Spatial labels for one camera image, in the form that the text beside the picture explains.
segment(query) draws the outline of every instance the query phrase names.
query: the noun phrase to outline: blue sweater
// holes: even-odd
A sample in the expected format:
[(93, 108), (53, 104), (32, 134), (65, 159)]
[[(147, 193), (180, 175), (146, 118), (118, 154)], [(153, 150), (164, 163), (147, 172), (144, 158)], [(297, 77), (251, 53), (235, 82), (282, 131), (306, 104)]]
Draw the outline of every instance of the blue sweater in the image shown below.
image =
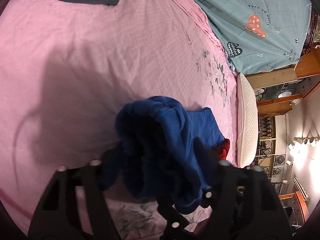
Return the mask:
[(155, 96), (126, 104), (116, 117), (116, 131), (122, 143), (104, 168), (105, 186), (113, 185), (121, 170), (134, 197), (170, 195), (180, 213), (193, 212), (213, 174), (194, 139), (206, 149), (224, 142), (211, 109), (186, 111), (173, 98)]

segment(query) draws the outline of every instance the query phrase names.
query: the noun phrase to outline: orange mushroom print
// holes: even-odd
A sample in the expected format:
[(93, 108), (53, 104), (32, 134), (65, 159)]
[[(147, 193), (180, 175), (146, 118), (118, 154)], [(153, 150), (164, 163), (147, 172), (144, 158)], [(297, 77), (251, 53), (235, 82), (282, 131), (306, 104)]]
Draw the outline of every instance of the orange mushroom print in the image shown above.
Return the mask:
[(256, 14), (249, 16), (248, 24), (244, 28), (247, 31), (253, 32), (262, 38), (265, 38), (267, 36), (266, 32), (261, 29), (261, 20), (260, 17)]

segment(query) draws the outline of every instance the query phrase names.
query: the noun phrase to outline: mattress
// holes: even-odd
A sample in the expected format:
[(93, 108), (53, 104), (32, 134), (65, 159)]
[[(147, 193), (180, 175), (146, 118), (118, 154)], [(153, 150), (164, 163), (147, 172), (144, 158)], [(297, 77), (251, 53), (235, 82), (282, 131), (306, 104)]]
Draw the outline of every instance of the mattress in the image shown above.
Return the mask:
[[(27, 233), (57, 166), (86, 165), (113, 148), (116, 114), (155, 95), (210, 107), (236, 163), (236, 78), (193, 0), (120, 0), (116, 7), (11, 0), (0, 17), (0, 199)], [(82, 189), (83, 228), (90, 232)], [(104, 192), (123, 239), (158, 238), (156, 202), (121, 178)], [(210, 209), (188, 215), (188, 230)]]

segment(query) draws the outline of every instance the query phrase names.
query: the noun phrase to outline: heart outline print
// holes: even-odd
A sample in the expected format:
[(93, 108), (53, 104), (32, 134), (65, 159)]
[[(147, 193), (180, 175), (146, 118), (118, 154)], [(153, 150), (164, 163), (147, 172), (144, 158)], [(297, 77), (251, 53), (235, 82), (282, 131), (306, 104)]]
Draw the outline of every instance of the heart outline print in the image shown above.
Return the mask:
[(248, 24), (244, 27), (247, 31), (253, 32), (262, 38), (266, 38), (267, 34), (261, 29), (260, 17), (256, 14), (250, 15), (248, 19)]
[(239, 56), (243, 52), (242, 49), (238, 47), (239, 46), (238, 43), (228, 42), (227, 46), (230, 51), (229, 57)]

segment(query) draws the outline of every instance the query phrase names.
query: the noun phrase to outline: quilted pillow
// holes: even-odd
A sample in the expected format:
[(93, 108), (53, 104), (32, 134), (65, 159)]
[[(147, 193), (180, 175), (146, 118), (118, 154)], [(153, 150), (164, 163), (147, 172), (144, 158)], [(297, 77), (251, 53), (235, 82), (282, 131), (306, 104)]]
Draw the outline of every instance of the quilted pillow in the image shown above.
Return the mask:
[(238, 93), (238, 166), (244, 168), (252, 163), (257, 151), (258, 110), (254, 91), (240, 73), (237, 80)]

